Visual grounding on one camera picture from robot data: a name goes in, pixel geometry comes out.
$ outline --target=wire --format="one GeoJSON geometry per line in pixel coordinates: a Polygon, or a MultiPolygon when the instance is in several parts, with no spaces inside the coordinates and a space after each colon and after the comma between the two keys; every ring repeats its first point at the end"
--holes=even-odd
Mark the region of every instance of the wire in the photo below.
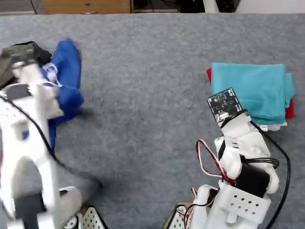
{"type": "Polygon", "coordinates": [[[66,166],[64,163],[62,163],[55,155],[54,153],[54,150],[52,149],[52,147],[50,146],[47,138],[45,137],[45,135],[43,134],[43,131],[42,129],[39,127],[39,125],[25,112],[23,111],[21,108],[19,108],[12,100],[8,99],[8,98],[5,98],[3,97],[2,95],[0,95],[0,99],[2,99],[3,101],[11,104],[14,108],[16,108],[17,110],[19,110],[21,113],[23,113],[34,125],[35,127],[37,128],[50,156],[54,159],[54,161],[60,166],[62,167],[63,169],[65,169],[66,171],[68,171],[69,173],[71,174],[74,174],[74,175],[77,175],[79,177],[82,177],[84,179],[88,179],[88,180],[91,180],[93,181],[94,183],[97,183],[98,184],[98,187],[96,189],[96,191],[94,191],[92,193],[92,195],[89,196],[89,198],[87,199],[87,201],[89,201],[93,196],[95,196],[95,194],[99,191],[100,188],[102,188],[102,182],[95,176],[93,176],[92,174],[90,173],[87,173],[87,172],[83,172],[83,171],[78,171],[74,168],[70,168],[68,166],[66,166]]]}
{"type": "Polygon", "coordinates": [[[151,7],[152,7],[152,12],[154,12],[154,7],[153,7],[153,3],[152,2],[153,2],[152,0],[149,0],[149,3],[151,5],[151,7]]]}
{"type": "Polygon", "coordinates": [[[197,199],[197,191],[194,187],[192,187],[192,194],[194,195],[194,198],[197,199]]]}
{"type": "MultiPolygon", "coordinates": [[[[191,191],[192,191],[192,193],[193,193],[193,195],[194,195],[194,198],[197,199],[197,190],[196,190],[194,187],[192,187],[192,188],[191,188],[191,191]]],[[[180,210],[179,207],[181,207],[181,206],[177,206],[176,211],[177,211],[179,214],[181,214],[181,215],[184,216],[185,213],[184,213],[182,210],[180,210]]]]}
{"type": "Polygon", "coordinates": [[[287,176],[286,176],[286,184],[285,184],[285,188],[284,188],[284,192],[283,192],[283,196],[282,199],[273,215],[273,217],[271,218],[270,222],[268,223],[266,229],[270,229],[277,217],[279,216],[283,205],[286,201],[287,195],[288,195],[288,190],[289,190],[289,186],[290,186],[290,176],[291,176],[291,162],[290,162],[290,158],[288,156],[288,154],[278,145],[278,143],[276,143],[268,134],[266,134],[258,125],[256,125],[253,121],[250,122],[263,136],[265,136],[285,157],[286,161],[287,161],[287,176]]]}
{"type": "Polygon", "coordinates": [[[173,4],[179,5],[177,2],[173,2],[173,1],[166,1],[166,0],[160,0],[160,1],[163,2],[167,6],[174,6],[173,4]]]}
{"type": "Polygon", "coordinates": [[[279,160],[275,159],[275,158],[270,158],[270,157],[259,157],[259,158],[244,158],[243,161],[247,164],[250,163],[268,163],[268,164],[272,164],[274,169],[277,169],[280,165],[279,160]]]}
{"type": "Polygon", "coordinates": [[[209,146],[206,144],[206,142],[202,139],[199,139],[197,142],[196,142],[196,151],[197,151],[197,157],[198,157],[198,160],[199,160],[199,163],[200,163],[200,167],[202,169],[202,171],[207,174],[208,176],[212,176],[212,177],[222,177],[224,178],[227,182],[229,183],[233,183],[235,184],[236,181],[235,180],[232,180],[230,179],[225,171],[223,170],[222,166],[220,165],[220,162],[219,160],[217,159],[217,157],[215,156],[215,154],[212,152],[212,150],[209,148],[209,146]],[[218,175],[218,174],[213,174],[213,173],[210,173],[209,171],[207,171],[203,165],[202,165],[202,161],[201,161],[201,152],[200,152],[200,144],[203,144],[205,146],[205,148],[207,149],[207,151],[210,153],[210,155],[212,156],[214,162],[216,163],[221,175],[218,175]]]}
{"type": "Polygon", "coordinates": [[[192,215],[192,213],[193,213],[193,208],[194,208],[195,206],[206,207],[206,206],[208,206],[208,205],[211,205],[211,204],[213,203],[213,201],[215,200],[215,198],[216,198],[216,195],[215,195],[215,197],[213,197],[213,199],[212,199],[210,202],[206,202],[205,204],[191,204],[191,205],[186,209],[185,214],[184,214],[184,218],[183,218],[184,228],[187,228],[188,220],[189,220],[190,216],[192,215]]]}
{"type": "Polygon", "coordinates": [[[222,177],[222,176],[219,175],[219,174],[210,173],[208,170],[206,170],[206,169],[204,168],[204,166],[202,165],[201,151],[200,151],[199,143],[202,143],[202,144],[205,146],[205,148],[209,151],[209,153],[210,153],[211,155],[214,155],[214,153],[210,150],[209,146],[208,146],[208,145],[206,144],[206,142],[203,141],[202,139],[200,139],[200,140],[198,140],[198,141],[196,142],[197,158],[198,158],[198,160],[199,160],[199,164],[200,164],[201,170],[202,170],[206,175],[208,175],[208,176],[211,176],[211,177],[222,177]]]}
{"type": "Polygon", "coordinates": [[[181,206],[178,206],[178,207],[176,208],[176,211],[177,211],[180,215],[183,215],[183,216],[184,216],[184,212],[181,211],[181,210],[179,209],[179,207],[181,207],[181,206]]]}
{"type": "Polygon", "coordinates": [[[35,9],[35,7],[34,7],[34,4],[33,4],[33,0],[30,0],[30,2],[31,2],[31,5],[32,5],[32,7],[33,7],[34,13],[37,14],[37,11],[36,11],[36,9],[35,9]]]}

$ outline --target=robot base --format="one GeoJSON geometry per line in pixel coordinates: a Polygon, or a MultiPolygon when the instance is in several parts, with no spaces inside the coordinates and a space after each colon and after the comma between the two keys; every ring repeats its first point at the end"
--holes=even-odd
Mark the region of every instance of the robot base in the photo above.
{"type": "MultiPolygon", "coordinates": [[[[208,201],[210,185],[198,189],[193,204],[208,201]]],[[[265,195],[260,198],[219,181],[219,191],[211,208],[195,206],[190,229],[256,229],[264,220],[270,206],[265,195]]]]}

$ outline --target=folded cloth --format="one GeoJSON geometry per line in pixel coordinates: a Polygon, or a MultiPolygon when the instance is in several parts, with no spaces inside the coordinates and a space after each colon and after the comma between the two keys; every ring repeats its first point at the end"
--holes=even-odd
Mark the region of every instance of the folded cloth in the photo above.
{"type": "Polygon", "coordinates": [[[260,125],[285,123],[285,109],[295,91],[284,64],[213,63],[212,93],[232,87],[243,108],[260,125]]]}
{"type": "MultiPolygon", "coordinates": [[[[206,73],[208,75],[208,79],[211,83],[212,81],[212,69],[211,68],[208,68],[206,70],[206,73]]],[[[295,116],[295,112],[294,112],[294,99],[291,98],[290,99],[290,103],[289,103],[289,107],[286,108],[285,110],[285,118],[288,119],[288,118],[293,118],[295,116]]]]}
{"type": "Polygon", "coordinates": [[[71,39],[60,41],[50,63],[41,68],[43,76],[59,89],[58,103],[62,117],[49,120],[51,146],[55,146],[56,125],[66,122],[80,111],[84,98],[79,90],[81,83],[81,56],[71,39]]]}

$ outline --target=wooden cabinet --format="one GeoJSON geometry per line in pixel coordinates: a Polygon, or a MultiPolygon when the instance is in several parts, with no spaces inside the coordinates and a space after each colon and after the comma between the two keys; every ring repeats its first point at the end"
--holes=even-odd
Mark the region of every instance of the wooden cabinet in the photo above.
{"type": "Polygon", "coordinates": [[[42,0],[47,14],[131,13],[131,0],[42,0]]]}

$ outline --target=gray table surface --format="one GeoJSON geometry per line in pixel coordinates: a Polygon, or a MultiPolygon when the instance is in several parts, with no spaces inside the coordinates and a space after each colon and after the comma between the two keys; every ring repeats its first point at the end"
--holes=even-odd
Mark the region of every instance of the gray table surface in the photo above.
{"type": "MultiPolygon", "coordinates": [[[[211,62],[284,63],[293,73],[295,118],[272,136],[292,160],[289,196],[277,229],[304,228],[305,15],[136,14],[0,17],[0,47],[35,41],[54,51],[71,37],[83,57],[85,115],[58,127],[56,154],[71,167],[104,182],[93,204],[111,229],[160,229],[190,188],[216,185],[198,166],[195,141],[210,145],[221,132],[206,105],[211,62]]],[[[282,196],[280,188],[264,228],[282,196]]],[[[208,167],[214,167],[207,154],[208,167]]],[[[40,185],[34,170],[24,189],[40,185]]],[[[60,185],[92,187],[58,170],[60,185]]],[[[0,228],[6,217],[0,214],[0,228]]]]}

